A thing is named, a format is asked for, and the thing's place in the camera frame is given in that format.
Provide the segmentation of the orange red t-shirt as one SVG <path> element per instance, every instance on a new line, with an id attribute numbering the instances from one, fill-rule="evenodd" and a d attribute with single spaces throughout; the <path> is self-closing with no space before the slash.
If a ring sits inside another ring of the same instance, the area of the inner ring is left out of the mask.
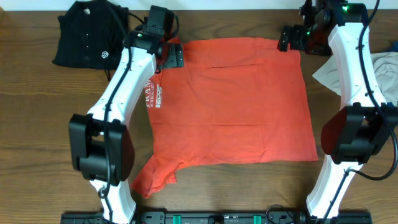
<path id="1" fill-rule="evenodd" d="M 263 38 L 195 40 L 183 61 L 144 87 L 154 153 L 132 183 L 141 196 L 190 166 L 317 160 L 298 51 Z"/>

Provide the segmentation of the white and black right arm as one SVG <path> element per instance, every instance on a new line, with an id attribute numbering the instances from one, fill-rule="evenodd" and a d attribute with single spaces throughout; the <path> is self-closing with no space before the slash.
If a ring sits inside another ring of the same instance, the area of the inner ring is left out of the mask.
<path id="1" fill-rule="evenodd" d="M 333 56 L 341 88 L 337 114 L 322 129 L 325 155 L 303 212 L 284 207 L 266 212 L 269 223 L 371 223 L 369 212 L 342 212 L 340 203 L 362 166 L 386 141 L 397 142 L 397 108 L 387 104 L 376 80 L 369 49 L 374 17 L 363 3 L 305 1 L 302 25 L 282 29 L 278 49 Z"/>

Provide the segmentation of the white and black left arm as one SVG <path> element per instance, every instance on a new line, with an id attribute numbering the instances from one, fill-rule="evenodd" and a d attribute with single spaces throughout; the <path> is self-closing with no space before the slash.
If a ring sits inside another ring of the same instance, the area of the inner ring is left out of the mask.
<path id="1" fill-rule="evenodd" d="M 103 211 L 64 213 L 61 223 L 134 223 L 136 202 L 128 177 L 134 164 L 129 122 L 147 81 L 166 68 L 184 65 L 179 29 L 171 10 L 151 6 L 140 28 L 124 34 L 121 59 L 100 99 L 69 122 L 72 166 L 96 189 Z"/>

